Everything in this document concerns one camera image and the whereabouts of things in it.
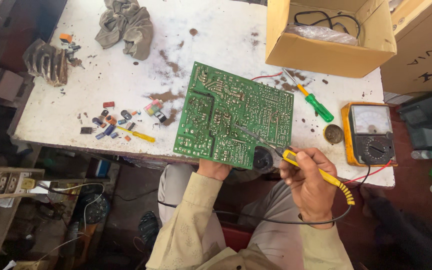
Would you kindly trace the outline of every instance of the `red wire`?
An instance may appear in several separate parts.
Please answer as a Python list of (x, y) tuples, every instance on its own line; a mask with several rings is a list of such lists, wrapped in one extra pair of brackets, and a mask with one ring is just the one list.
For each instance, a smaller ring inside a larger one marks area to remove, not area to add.
[[(370, 176), (370, 175), (374, 175), (375, 173), (379, 172), (380, 170), (382, 170), (382, 169), (388, 167), (389, 163), (391, 163), (391, 160), (388, 161), (388, 163), (386, 163), (386, 165), (382, 166), (381, 169), (379, 169), (379, 170), (377, 170), (377, 171), (375, 171), (375, 172), (372, 172), (372, 173), (368, 174), (368, 176)], [(353, 180), (345, 181), (345, 182), (343, 182), (343, 183), (344, 183), (344, 184), (351, 183), (351, 182), (354, 182), (354, 181), (356, 181), (356, 180), (360, 180), (361, 178), (364, 178), (364, 177), (366, 177), (366, 175), (361, 176), (361, 177), (357, 177), (356, 179), (353, 179)]]
[(283, 71), (279, 72), (278, 74), (274, 74), (274, 75), (258, 76), (258, 77), (252, 78), (251, 81), (253, 81), (253, 80), (257, 79), (257, 78), (276, 77), (276, 76), (281, 75), (282, 73), (283, 73)]

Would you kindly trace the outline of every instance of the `beige shirt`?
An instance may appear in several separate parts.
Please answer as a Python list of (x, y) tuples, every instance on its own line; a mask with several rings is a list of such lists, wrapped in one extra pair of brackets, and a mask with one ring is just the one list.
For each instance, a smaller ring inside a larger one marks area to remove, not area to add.
[[(222, 181), (192, 173), (182, 202), (159, 230), (146, 264), (148, 269), (280, 270), (256, 244), (236, 253), (229, 247), (221, 251), (215, 243), (203, 253), (201, 241), (222, 184)], [(309, 225), (295, 226), (300, 226), (306, 270), (353, 269), (336, 226), (325, 230)]]

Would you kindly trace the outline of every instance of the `sleeve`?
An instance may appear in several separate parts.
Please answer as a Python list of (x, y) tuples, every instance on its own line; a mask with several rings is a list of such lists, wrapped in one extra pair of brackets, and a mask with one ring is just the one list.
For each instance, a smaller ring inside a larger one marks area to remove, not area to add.
[(223, 181), (192, 173), (182, 202), (159, 230), (149, 269), (179, 269), (204, 263), (202, 238)]
[(306, 270), (353, 270), (350, 258), (339, 239), (336, 225), (330, 229), (316, 229), (302, 225), (304, 269)]

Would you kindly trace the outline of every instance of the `green screwdriver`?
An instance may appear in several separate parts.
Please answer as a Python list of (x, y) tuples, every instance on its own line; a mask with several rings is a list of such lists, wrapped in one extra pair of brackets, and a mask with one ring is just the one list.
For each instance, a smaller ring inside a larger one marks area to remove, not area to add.
[(306, 91), (306, 89), (304, 89), (304, 87), (301, 85), (301, 83), (298, 83), (298, 81), (296, 81), (285, 68), (283, 68), (283, 70), (293, 80), (293, 82), (296, 83), (297, 88), (306, 96), (304, 100), (313, 106), (314, 110), (321, 116), (321, 118), (327, 123), (333, 121), (335, 117), (324, 107), (323, 104), (316, 100), (315, 95), (309, 94), (308, 91)]

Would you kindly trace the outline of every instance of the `green circuit board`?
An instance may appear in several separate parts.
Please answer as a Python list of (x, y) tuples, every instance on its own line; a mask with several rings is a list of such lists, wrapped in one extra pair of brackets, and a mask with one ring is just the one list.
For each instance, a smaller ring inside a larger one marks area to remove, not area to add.
[(291, 142), (294, 95), (194, 62), (174, 152), (252, 169), (256, 146)]

